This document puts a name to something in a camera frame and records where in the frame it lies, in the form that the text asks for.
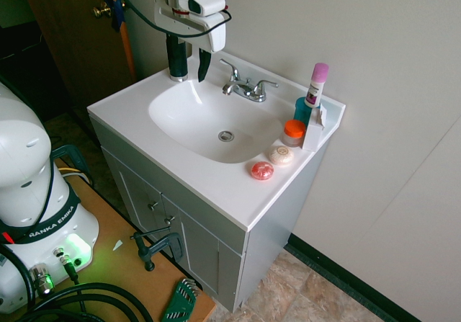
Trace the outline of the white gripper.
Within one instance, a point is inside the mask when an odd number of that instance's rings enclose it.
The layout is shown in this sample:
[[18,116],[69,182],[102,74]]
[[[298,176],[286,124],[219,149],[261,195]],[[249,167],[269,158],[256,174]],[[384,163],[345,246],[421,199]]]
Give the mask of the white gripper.
[[166,49],[169,63],[170,79],[176,82],[186,81],[187,43],[199,47],[199,68],[197,79],[205,80],[210,67],[211,53],[218,52],[225,47],[226,27],[221,13],[207,17],[189,13],[188,15],[175,14],[165,0],[154,0],[153,22],[163,30],[178,34],[166,36]]

